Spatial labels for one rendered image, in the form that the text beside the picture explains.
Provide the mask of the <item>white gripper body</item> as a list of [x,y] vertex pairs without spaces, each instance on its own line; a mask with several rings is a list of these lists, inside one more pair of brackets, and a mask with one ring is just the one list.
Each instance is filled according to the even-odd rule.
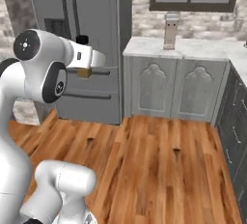
[[92,54],[92,68],[101,68],[105,65],[105,55],[101,52],[98,52],[96,50],[93,51]]

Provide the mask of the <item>grey cupboards with arched doors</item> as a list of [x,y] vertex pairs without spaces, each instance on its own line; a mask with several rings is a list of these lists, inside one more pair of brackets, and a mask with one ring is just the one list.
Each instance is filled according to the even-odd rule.
[[124,114],[210,123],[229,60],[126,55]]

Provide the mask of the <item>dark grey cupboard run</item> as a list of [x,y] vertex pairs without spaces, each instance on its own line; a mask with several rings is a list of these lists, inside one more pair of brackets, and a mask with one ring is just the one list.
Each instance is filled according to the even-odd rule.
[[217,128],[243,224],[247,224],[247,86],[230,67]]

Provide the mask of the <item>grey fridge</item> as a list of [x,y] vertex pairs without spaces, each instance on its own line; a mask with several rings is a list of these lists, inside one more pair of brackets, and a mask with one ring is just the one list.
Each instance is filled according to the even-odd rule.
[[65,93],[56,101],[62,119],[118,125],[123,119],[123,51],[131,38],[132,0],[32,0],[38,27],[89,45],[106,56],[89,78],[68,71]]

